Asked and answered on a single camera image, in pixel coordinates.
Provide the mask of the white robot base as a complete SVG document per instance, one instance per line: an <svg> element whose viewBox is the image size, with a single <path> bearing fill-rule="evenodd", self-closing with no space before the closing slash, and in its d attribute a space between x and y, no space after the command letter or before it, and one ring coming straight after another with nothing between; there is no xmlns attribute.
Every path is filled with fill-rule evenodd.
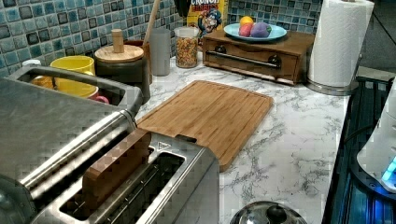
<svg viewBox="0 0 396 224"><path fill-rule="evenodd" d="M395 80L358 77L351 104L356 139L351 172L372 193L395 200Z"/></svg>

